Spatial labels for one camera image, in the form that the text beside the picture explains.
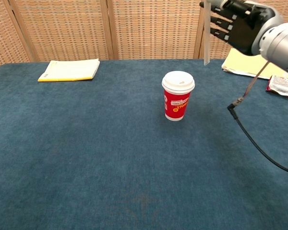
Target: robot finger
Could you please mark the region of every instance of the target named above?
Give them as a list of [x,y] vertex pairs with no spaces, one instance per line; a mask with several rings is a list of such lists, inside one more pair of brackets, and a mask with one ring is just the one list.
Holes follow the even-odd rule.
[[228,42],[229,40],[229,33],[227,32],[224,32],[215,28],[210,28],[210,33],[225,42]]
[[[203,8],[204,7],[204,3],[203,2],[200,2],[200,6]],[[225,17],[229,20],[236,20],[237,16],[232,13],[231,11],[229,10],[221,10],[220,8],[218,8],[217,6],[215,5],[211,5],[211,11],[214,12],[214,13],[217,13],[218,15],[222,16],[222,17]]]
[[214,16],[211,16],[211,22],[227,31],[231,31],[233,27],[233,23]]

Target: black cable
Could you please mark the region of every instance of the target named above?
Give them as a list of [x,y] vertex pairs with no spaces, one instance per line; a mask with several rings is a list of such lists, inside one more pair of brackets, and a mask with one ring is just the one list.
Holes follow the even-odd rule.
[[258,149],[258,151],[260,151],[260,153],[266,157],[271,163],[273,163],[274,165],[276,165],[278,168],[288,172],[288,168],[282,166],[281,164],[277,163],[275,160],[273,160],[271,157],[269,157],[265,151],[263,151],[259,145],[254,141],[254,139],[251,137],[251,135],[248,133],[248,131],[246,131],[246,129],[244,128],[244,126],[242,125],[242,123],[240,122],[235,110],[235,105],[231,104],[227,107],[227,109],[230,111],[230,114],[234,117],[234,119],[237,121],[238,125],[240,126],[240,128],[242,129],[242,131],[245,133],[245,135],[248,137],[248,139],[251,141],[251,143]]

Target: yellow notebook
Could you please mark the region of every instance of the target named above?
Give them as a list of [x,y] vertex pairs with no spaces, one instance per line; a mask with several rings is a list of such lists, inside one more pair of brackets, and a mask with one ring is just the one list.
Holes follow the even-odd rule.
[[50,61],[45,72],[38,81],[82,81],[93,79],[100,61],[99,59],[80,61]]
[[[255,77],[266,62],[267,61],[261,55],[250,57],[232,48],[222,65],[222,69],[239,75]],[[270,79],[272,75],[288,78],[287,72],[272,63],[265,68],[259,77]]]

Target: table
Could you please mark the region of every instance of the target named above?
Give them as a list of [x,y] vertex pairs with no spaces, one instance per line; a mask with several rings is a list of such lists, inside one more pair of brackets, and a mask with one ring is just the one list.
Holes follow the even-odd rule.
[[[0,66],[0,229],[288,229],[288,173],[227,110],[250,77],[222,60],[102,61],[93,80],[37,82],[47,64]],[[180,122],[161,80],[196,81]],[[288,167],[288,99],[258,80],[236,108]]]

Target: woven partition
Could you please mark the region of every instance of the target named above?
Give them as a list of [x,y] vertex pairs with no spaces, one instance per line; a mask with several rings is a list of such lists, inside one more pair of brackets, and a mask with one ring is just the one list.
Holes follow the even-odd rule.
[[199,2],[108,0],[114,54],[119,59],[193,58]]
[[105,0],[10,0],[37,60],[109,59]]
[[[284,21],[288,22],[288,0],[257,0],[256,2],[275,7],[278,12],[284,16]],[[227,57],[231,46],[224,43],[223,41],[211,36],[211,46],[210,46],[210,58],[211,59],[224,59]]]
[[12,19],[2,0],[0,0],[0,65],[28,61],[29,57],[16,32]]

